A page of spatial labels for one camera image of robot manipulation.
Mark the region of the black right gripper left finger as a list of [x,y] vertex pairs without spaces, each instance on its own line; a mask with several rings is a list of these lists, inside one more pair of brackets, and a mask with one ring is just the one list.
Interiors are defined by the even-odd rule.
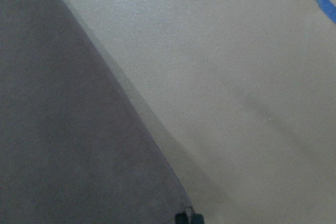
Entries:
[[185,212],[177,213],[174,217],[174,220],[175,224],[189,224],[189,218]]

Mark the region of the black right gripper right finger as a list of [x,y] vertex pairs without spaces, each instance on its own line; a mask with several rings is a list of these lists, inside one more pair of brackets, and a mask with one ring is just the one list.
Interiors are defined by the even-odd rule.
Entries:
[[191,224],[204,224],[204,217],[202,214],[193,214],[191,216]]

